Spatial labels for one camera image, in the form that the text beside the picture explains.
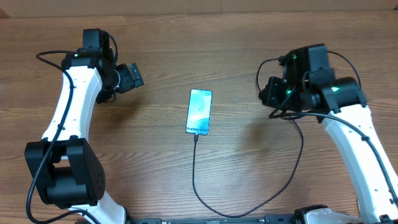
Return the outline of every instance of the wooden tabletop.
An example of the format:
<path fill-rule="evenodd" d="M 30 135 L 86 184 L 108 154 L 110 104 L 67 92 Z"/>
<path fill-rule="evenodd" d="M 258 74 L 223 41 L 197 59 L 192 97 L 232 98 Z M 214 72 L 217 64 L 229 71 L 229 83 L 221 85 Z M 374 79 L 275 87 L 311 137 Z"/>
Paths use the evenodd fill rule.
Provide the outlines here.
<path fill-rule="evenodd" d="M 95 105 L 90 145 L 106 173 L 106 189 L 134 217 L 217 217 L 192 190 L 193 136 L 185 133 L 192 88 L 213 91 L 210 133 L 197 148 L 196 185 L 203 200 L 230 215 L 265 201 L 289 179 L 300 136 L 287 121 L 269 120 L 257 99 L 255 74 L 268 58 L 326 43 L 358 69 L 379 138 L 398 168 L 398 13 L 295 12 L 190 16 L 114 16 L 0 20 L 0 222 L 29 223 L 25 200 L 32 180 L 27 142 L 39 141 L 52 119 L 62 74 L 35 58 L 46 50 L 76 50 L 82 31 L 106 30 L 119 63 L 136 62 L 145 85 Z M 63 55 L 47 57 L 60 63 Z M 337 77 L 354 76 L 330 55 Z M 263 66 L 261 86 L 281 76 Z M 292 213 L 325 204 L 358 215 L 341 156 L 315 118 L 298 121 L 305 146 L 289 187 L 250 214 Z M 39 219 L 61 212 L 34 195 Z M 72 223 L 72 216 L 59 223 Z"/>

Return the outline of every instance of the blue phone screen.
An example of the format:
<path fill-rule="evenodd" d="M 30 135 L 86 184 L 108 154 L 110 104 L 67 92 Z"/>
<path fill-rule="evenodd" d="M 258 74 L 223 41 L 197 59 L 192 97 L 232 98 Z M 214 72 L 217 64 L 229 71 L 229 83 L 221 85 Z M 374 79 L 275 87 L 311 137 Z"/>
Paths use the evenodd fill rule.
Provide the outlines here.
<path fill-rule="evenodd" d="M 210 90 L 191 90 L 188 107 L 187 133 L 208 134 L 210 123 L 211 98 Z"/>

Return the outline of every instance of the wood surface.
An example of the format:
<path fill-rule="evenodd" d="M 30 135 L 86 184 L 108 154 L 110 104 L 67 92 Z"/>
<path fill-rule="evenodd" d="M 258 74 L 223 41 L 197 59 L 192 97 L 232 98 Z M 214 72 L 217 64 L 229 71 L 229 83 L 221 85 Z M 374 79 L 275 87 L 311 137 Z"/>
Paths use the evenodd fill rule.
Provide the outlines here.
<path fill-rule="evenodd" d="M 136 62 L 145 85 L 95 105 L 90 145 L 105 169 L 107 191 L 137 218 L 217 217 L 192 190 L 193 136 L 184 130 L 190 90 L 213 91 L 210 133 L 198 142 L 196 184 L 221 212 L 250 210 L 290 177 L 299 134 L 287 121 L 267 119 L 271 109 L 257 99 L 255 74 L 263 60 L 310 44 L 324 42 L 356 66 L 397 169 L 397 21 L 396 11 L 0 20 L 0 223 L 29 223 L 32 177 L 24 149 L 47 129 L 62 86 L 61 73 L 35 59 L 37 52 L 76 50 L 86 28 L 112 34 L 119 63 Z M 47 58 L 60 63 L 63 55 Z M 330 55 L 330 61 L 337 77 L 354 76 L 343 59 Z M 265 64 L 261 86 L 282 70 L 276 62 Z M 314 118 L 298 123 L 305 147 L 293 181 L 250 216 L 319 203 L 358 215 L 350 177 L 323 126 Z M 63 212 L 37 194 L 32 208 L 39 219 Z"/>
<path fill-rule="evenodd" d="M 398 0 L 0 0 L 11 18 L 393 10 Z"/>

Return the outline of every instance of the wooden table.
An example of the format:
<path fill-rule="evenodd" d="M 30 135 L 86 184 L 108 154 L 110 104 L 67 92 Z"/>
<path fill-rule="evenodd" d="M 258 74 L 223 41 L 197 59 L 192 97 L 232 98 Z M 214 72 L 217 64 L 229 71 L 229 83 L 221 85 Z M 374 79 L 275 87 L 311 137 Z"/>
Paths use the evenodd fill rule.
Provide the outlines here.
<path fill-rule="evenodd" d="M 257 99 L 254 79 L 263 60 L 298 47 L 323 42 L 354 63 L 397 168 L 397 21 L 394 11 L 0 20 L 0 222 L 29 223 L 25 200 L 32 177 L 24 149 L 47 129 L 62 85 L 61 73 L 35 59 L 37 52 L 76 50 L 86 28 L 112 34 L 119 62 L 136 62 L 145 85 L 95 106 L 90 145 L 105 169 L 107 191 L 137 218 L 217 217 L 192 190 L 193 136 L 184 130 L 190 90 L 213 90 L 196 180 L 204 201 L 223 213 L 250 210 L 290 177 L 299 134 L 289 122 L 267 119 L 271 109 Z M 47 58 L 60 63 L 63 55 Z M 344 60 L 330 60 L 338 77 L 354 76 Z M 276 62 L 265 64 L 260 83 L 281 74 Z M 250 215 L 318 203 L 358 215 L 346 167 L 323 126 L 314 118 L 298 123 L 305 147 L 293 181 Z M 32 208 L 39 219 L 61 213 L 37 194 Z"/>

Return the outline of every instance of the phone screen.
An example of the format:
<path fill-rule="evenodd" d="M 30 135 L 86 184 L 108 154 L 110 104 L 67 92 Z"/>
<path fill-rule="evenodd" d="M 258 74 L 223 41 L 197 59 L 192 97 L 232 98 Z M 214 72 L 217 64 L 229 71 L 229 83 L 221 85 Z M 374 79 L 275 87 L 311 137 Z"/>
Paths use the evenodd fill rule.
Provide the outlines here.
<path fill-rule="evenodd" d="M 185 129 L 187 133 L 204 135 L 209 133 L 212 96 L 210 90 L 191 90 Z"/>

